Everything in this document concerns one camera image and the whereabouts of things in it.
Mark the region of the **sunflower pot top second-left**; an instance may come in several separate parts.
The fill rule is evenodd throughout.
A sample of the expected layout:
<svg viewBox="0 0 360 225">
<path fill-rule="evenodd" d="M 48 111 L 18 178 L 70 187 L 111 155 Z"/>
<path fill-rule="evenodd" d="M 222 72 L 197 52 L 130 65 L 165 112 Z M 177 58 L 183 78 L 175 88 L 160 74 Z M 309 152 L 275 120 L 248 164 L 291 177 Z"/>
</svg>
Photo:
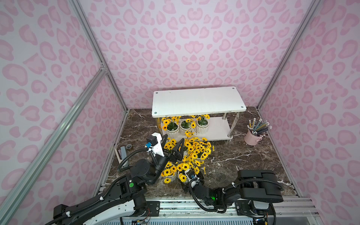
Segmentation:
<svg viewBox="0 0 360 225">
<path fill-rule="evenodd" d="M 214 150 L 215 147 L 206 138 L 192 138 L 187 147 L 189 162 L 200 167 Z"/>
</svg>

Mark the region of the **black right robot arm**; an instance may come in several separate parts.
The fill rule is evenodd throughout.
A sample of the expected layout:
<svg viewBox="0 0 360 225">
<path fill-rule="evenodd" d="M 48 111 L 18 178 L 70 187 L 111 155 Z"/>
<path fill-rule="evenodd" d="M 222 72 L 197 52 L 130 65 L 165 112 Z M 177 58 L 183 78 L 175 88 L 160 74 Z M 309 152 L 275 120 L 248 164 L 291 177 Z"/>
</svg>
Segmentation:
<svg viewBox="0 0 360 225">
<path fill-rule="evenodd" d="M 239 199 L 248 200 L 250 212 L 243 215 L 251 218 L 265 217 L 275 203 L 284 201 L 281 193 L 284 188 L 274 171 L 239 170 L 237 175 L 229 185 L 210 188 L 205 186 L 201 172 L 196 174 L 194 170 L 187 170 L 183 189 L 206 212 L 226 213 L 227 208 Z"/>
</svg>

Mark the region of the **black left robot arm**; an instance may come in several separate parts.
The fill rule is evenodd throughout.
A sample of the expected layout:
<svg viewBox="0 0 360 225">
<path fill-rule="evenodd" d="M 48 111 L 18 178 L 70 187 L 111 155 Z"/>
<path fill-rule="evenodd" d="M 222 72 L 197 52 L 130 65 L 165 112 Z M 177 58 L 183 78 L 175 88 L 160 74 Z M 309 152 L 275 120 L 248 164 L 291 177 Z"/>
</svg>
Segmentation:
<svg viewBox="0 0 360 225">
<path fill-rule="evenodd" d="M 143 149 L 125 157 L 124 165 L 131 157 L 148 152 L 152 161 L 138 160 L 123 176 L 115 179 L 101 194 L 73 206 L 60 204 L 53 210 L 50 225 L 101 225 L 116 218 L 150 214 L 145 199 L 147 186 L 157 182 L 168 162 L 183 159 L 184 139 L 177 142 L 171 152 L 165 149 L 167 135 L 153 133 L 147 137 Z"/>
</svg>

